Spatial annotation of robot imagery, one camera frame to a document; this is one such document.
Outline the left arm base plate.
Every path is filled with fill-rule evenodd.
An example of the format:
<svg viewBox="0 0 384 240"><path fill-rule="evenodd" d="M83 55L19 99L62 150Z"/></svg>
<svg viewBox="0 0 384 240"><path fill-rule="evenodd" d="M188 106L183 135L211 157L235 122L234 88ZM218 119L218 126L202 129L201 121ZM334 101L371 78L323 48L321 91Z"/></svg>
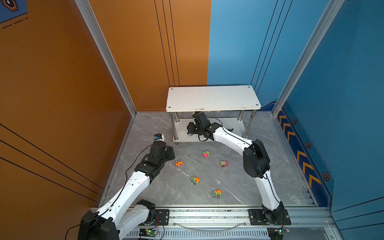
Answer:
<svg viewBox="0 0 384 240"><path fill-rule="evenodd" d="M143 222L144 225L157 225L167 226L170 220L169 209L155 209L150 210L147 220Z"/></svg>

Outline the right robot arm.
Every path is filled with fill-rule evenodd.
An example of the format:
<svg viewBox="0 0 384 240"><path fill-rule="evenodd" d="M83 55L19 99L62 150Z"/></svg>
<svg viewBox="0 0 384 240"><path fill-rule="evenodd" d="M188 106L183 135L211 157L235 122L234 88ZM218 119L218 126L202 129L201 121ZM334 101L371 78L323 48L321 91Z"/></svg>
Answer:
<svg viewBox="0 0 384 240"><path fill-rule="evenodd" d="M277 195L271 177L270 158L262 141L248 140L227 130L220 121L210 122L204 112L193 114L193 123L187 126L189 135L224 144L243 157L245 172L254 178L262 197L262 221L269 225L282 224L286 209Z"/></svg>

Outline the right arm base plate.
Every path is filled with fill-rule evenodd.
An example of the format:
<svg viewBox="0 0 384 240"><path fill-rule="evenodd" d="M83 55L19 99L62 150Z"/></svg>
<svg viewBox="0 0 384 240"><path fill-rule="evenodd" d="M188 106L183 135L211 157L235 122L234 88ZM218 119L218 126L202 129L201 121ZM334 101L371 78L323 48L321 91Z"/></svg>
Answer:
<svg viewBox="0 0 384 240"><path fill-rule="evenodd" d="M249 220L252 226L264 225L285 225L292 224L288 211L283 209L281 211L270 211L263 209L249 209Z"/></svg>

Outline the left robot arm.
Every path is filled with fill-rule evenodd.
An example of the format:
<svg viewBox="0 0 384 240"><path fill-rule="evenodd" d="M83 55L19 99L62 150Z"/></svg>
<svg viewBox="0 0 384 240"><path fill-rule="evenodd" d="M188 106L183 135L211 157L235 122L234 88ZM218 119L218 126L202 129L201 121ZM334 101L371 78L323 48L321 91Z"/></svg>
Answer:
<svg viewBox="0 0 384 240"><path fill-rule="evenodd" d="M95 212L88 211L78 225L79 240L122 240L141 224L155 221L156 205L140 200L129 211L136 198L157 177L168 161L174 160L173 147L163 140L155 140L150 152L137 164L131 176L126 176L123 187Z"/></svg>

